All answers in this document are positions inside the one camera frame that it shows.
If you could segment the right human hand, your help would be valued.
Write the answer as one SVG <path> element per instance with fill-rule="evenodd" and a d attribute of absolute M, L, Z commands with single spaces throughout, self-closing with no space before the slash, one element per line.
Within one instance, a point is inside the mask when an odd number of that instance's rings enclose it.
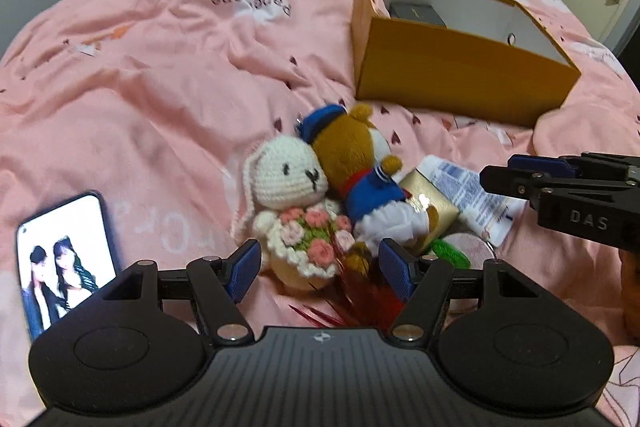
<path fill-rule="evenodd" d="M 634 340 L 640 337 L 640 267 L 639 255 L 620 250 L 620 295 L 627 332 Z"/>

